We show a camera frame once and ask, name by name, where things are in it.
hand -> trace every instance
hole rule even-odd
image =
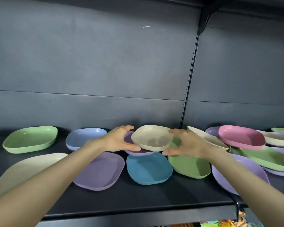
[[[131,150],[140,151],[141,148],[137,145],[130,144],[124,141],[125,134],[134,129],[131,125],[119,126],[111,130],[106,135],[99,138],[103,146],[104,151],[119,151],[119,150]]]
[[[164,150],[162,152],[163,155],[186,155],[194,158],[208,159],[213,151],[220,149],[191,131],[172,129],[169,130],[169,133],[178,136],[182,143],[179,147]]]

light blue plate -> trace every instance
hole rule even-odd
[[[127,171],[138,184],[152,185],[163,183],[173,173],[167,158],[159,152],[147,156],[131,156],[126,159]]]
[[[66,138],[66,146],[71,151],[78,150],[87,141],[100,138],[107,134],[106,130],[101,128],[83,128],[74,130]]]

beige bowl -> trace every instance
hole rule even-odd
[[[132,141],[142,149],[150,151],[163,151],[169,148],[174,134],[169,133],[170,128],[156,125],[139,127],[131,136]]]
[[[277,135],[272,132],[259,131],[264,135],[266,143],[274,146],[284,146],[284,136]]]
[[[231,151],[231,149],[229,148],[229,146],[227,146],[226,144],[224,144],[221,140],[219,140],[218,137],[210,135],[208,133],[206,133],[205,131],[202,131],[200,129],[197,129],[195,127],[192,126],[187,126],[187,131],[192,131],[194,133],[196,133],[198,136],[200,136],[202,139],[204,139],[205,141],[211,143],[212,145],[215,146],[219,146],[222,147],[223,149],[225,149],[227,152]]]
[[[22,160],[12,165],[0,177],[0,196],[19,186],[21,183],[30,179],[32,176],[38,174],[67,155],[68,154],[65,153],[40,155]]]

metal shelf bracket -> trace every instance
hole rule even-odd
[[[215,0],[214,2],[206,5],[202,9],[200,21],[199,21],[198,34],[200,34],[204,31],[210,15],[213,14],[214,12],[216,12],[219,8],[221,8],[223,5],[225,5],[229,1],[231,1],[231,0]]]

forearm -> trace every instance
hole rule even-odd
[[[0,227],[33,227],[103,150],[92,140],[0,198]]]
[[[261,180],[226,152],[208,159],[261,220],[265,227],[284,226],[284,194]]]

